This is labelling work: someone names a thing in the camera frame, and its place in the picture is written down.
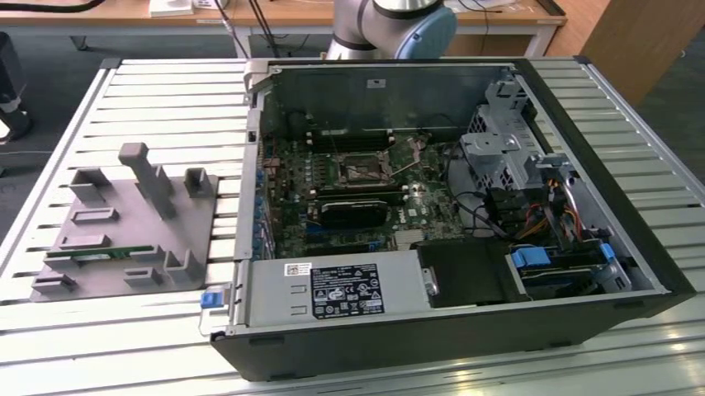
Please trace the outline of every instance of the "black cable on floor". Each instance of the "black cable on floor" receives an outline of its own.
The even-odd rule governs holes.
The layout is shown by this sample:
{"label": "black cable on floor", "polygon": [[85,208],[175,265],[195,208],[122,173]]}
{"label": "black cable on floor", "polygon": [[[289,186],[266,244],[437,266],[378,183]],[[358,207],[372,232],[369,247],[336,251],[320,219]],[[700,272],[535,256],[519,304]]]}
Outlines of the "black cable on floor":
{"label": "black cable on floor", "polygon": [[297,47],[297,49],[294,51],[289,51],[289,57],[290,58],[305,48],[306,42],[309,41],[310,37],[312,37],[312,35],[306,35],[305,40],[301,42],[300,47]]}
{"label": "black cable on floor", "polygon": [[253,13],[255,14],[257,23],[262,28],[269,46],[273,49],[274,57],[281,58],[279,46],[277,45],[277,40],[274,39],[273,30],[269,27],[267,18],[265,17],[265,12],[262,12],[261,4],[258,0],[249,0],[249,3],[250,8],[253,8]]}
{"label": "black cable on floor", "polygon": [[53,12],[59,14],[71,14],[75,12],[89,11],[105,3],[106,0],[91,0],[83,4],[73,6],[49,6],[42,4],[6,3],[0,4],[0,11],[30,11],[30,12]]}
{"label": "black cable on floor", "polygon": [[489,36],[489,18],[488,14],[502,14],[502,11],[489,11],[482,4],[477,0],[473,0],[473,2],[478,5],[482,10],[476,10],[474,8],[468,7],[464,0],[458,0],[461,5],[465,7],[466,10],[482,12],[482,15],[485,16],[485,36],[482,37],[482,44],[481,44],[481,56],[485,54],[485,43],[488,42],[488,36]]}

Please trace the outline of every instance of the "motherboard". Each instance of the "motherboard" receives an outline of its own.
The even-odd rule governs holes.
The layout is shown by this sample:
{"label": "motherboard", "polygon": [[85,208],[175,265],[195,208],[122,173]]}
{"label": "motherboard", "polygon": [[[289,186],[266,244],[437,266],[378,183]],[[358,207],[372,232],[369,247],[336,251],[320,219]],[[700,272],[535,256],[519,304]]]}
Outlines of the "motherboard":
{"label": "motherboard", "polygon": [[275,256],[408,250],[461,238],[464,224],[444,181],[444,149],[418,131],[317,130],[267,139]]}

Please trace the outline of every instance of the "blue latch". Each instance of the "blue latch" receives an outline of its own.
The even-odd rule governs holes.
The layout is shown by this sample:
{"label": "blue latch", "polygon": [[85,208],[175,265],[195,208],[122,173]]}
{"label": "blue latch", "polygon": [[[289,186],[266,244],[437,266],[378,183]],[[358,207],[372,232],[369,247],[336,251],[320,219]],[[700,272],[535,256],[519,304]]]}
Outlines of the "blue latch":
{"label": "blue latch", "polygon": [[608,262],[611,262],[615,258],[617,258],[613,247],[609,243],[604,243],[603,245],[600,245],[600,250],[603,250],[603,254],[605,255],[605,258],[608,259]]}
{"label": "blue latch", "polygon": [[223,292],[206,291],[201,295],[201,308],[219,308],[223,306]]}
{"label": "blue latch", "polygon": [[521,247],[512,253],[514,266],[523,268],[524,266],[548,266],[552,264],[549,253],[543,247]]}

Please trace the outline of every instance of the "white sticker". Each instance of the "white sticker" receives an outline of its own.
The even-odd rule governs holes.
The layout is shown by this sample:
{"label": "white sticker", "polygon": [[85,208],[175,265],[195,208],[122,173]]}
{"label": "white sticker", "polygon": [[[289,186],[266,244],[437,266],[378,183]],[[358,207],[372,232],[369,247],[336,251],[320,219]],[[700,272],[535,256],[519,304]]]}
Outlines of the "white sticker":
{"label": "white sticker", "polygon": [[368,80],[368,88],[386,88],[388,87],[388,80]]}
{"label": "white sticker", "polygon": [[298,276],[312,274],[310,262],[290,262],[285,265],[285,276]]}

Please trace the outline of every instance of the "green circuit board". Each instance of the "green circuit board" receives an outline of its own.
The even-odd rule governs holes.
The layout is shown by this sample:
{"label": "green circuit board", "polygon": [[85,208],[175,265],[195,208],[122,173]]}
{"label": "green circuit board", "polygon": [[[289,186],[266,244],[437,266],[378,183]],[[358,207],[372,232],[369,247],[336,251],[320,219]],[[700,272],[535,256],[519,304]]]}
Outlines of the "green circuit board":
{"label": "green circuit board", "polygon": [[[357,153],[314,153],[302,142],[277,141],[277,151],[269,153],[275,166],[267,172],[278,258],[394,251],[394,235],[408,230],[420,230],[425,239],[462,237],[464,224],[441,178],[441,144],[426,145],[418,137],[397,134],[386,150]],[[404,186],[405,191],[405,200],[388,208],[384,225],[330,231],[313,220],[312,189],[350,186],[346,191],[356,191],[380,185]]]}

